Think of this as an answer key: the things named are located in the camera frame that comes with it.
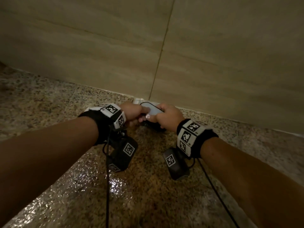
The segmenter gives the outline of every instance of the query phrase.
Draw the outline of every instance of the forearm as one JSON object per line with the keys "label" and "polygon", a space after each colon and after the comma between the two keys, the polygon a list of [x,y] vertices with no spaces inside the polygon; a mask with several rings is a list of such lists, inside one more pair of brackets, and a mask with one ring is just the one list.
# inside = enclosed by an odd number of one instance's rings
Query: forearm
{"label": "forearm", "polygon": [[94,120],[81,117],[0,143],[0,226],[62,176],[97,137]]}
{"label": "forearm", "polygon": [[219,138],[204,142],[201,157],[258,227],[303,224],[304,188],[287,176]]}

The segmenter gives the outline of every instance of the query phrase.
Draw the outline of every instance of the black device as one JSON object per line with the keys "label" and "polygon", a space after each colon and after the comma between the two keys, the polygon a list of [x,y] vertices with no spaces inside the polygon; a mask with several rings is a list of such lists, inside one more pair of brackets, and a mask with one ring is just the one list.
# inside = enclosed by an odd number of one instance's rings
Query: black device
{"label": "black device", "polygon": [[[150,108],[149,115],[157,115],[158,113],[163,113],[163,111],[161,109],[157,108],[150,102],[145,101],[145,102],[142,102],[141,105]],[[158,132],[163,132],[166,130],[166,129],[162,129],[161,125],[158,122],[143,121],[143,124],[147,125],[151,129],[156,130]]]}
{"label": "black device", "polygon": [[114,149],[108,156],[109,168],[114,172],[126,170],[138,148],[137,142],[127,135],[126,130],[112,130],[109,145]]}
{"label": "black device", "polygon": [[163,157],[173,180],[181,180],[190,175],[190,167],[177,148],[170,147],[163,153]]}

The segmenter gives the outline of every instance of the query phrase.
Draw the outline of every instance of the wall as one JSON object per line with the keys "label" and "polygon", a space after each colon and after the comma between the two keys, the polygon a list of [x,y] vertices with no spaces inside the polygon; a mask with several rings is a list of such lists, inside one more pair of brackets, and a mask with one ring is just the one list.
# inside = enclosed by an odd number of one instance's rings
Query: wall
{"label": "wall", "polygon": [[1,0],[6,65],[304,134],[304,0]]}

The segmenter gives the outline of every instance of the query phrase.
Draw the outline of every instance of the granite floor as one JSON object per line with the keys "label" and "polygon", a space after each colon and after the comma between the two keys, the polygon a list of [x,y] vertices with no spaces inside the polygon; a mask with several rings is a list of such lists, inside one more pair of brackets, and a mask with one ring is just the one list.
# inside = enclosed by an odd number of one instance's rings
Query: granite floor
{"label": "granite floor", "polygon": [[[72,119],[87,106],[133,98],[4,68],[0,75],[0,139]],[[184,115],[215,128],[220,138],[268,163],[304,186],[304,139],[190,110]],[[173,181],[162,152],[176,141],[170,132],[129,130],[139,148],[125,172],[111,173],[110,227],[234,227],[199,165]],[[5,227],[104,227],[105,157],[85,153],[55,184]],[[254,227],[221,183],[220,195],[240,227]]]}

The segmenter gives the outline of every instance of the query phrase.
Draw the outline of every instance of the person's right hand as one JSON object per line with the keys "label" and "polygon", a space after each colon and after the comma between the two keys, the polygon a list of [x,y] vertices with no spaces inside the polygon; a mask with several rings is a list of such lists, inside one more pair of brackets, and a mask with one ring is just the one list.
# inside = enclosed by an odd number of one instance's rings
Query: person's right hand
{"label": "person's right hand", "polygon": [[174,105],[165,103],[161,103],[157,107],[163,110],[164,113],[158,113],[157,115],[147,114],[147,120],[150,122],[158,122],[162,128],[176,133],[178,125],[185,119],[182,112]]}

